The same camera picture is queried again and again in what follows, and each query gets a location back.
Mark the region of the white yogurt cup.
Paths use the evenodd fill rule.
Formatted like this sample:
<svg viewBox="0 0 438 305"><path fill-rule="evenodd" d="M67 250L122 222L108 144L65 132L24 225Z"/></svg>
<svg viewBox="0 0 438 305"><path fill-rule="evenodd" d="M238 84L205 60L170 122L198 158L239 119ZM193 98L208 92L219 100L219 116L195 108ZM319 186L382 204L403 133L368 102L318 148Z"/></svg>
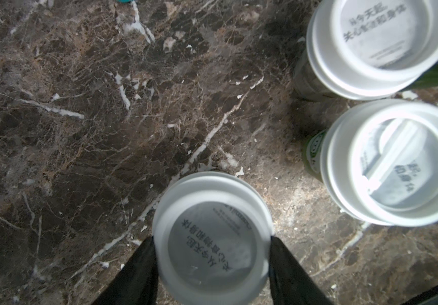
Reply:
<svg viewBox="0 0 438 305"><path fill-rule="evenodd" d="M200 172L173 184L152 235L160 278L182 304L249 304L266 284L272 216L233 175Z"/></svg>
<svg viewBox="0 0 438 305"><path fill-rule="evenodd" d="M293 73L304 99L377 100L438 61L438 1L322 1Z"/></svg>
<svg viewBox="0 0 438 305"><path fill-rule="evenodd" d="M384 99L349 109L302 157L348 215L383 226L438 222L438 107Z"/></svg>

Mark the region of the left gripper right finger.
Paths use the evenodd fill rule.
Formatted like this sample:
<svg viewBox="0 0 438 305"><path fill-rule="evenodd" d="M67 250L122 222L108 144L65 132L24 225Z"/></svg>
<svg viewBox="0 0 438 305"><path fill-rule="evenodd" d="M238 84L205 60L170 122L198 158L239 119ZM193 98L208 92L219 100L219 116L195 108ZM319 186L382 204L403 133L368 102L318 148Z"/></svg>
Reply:
<svg viewBox="0 0 438 305"><path fill-rule="evenodd" d="M270 243L268 275L274 305L332 305L280 238Z"/></svg>

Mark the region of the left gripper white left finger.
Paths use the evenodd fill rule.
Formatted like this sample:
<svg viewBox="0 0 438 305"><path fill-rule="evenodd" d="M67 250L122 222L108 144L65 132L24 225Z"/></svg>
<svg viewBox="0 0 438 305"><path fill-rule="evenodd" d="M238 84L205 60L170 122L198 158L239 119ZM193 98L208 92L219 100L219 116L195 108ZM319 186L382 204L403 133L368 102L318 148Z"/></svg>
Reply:
<svg viewBox="0 0 438 305"><path fill-rule="evenodd" d="M147 237L94 304L155 304L159 272L154 238Z"/></svg>

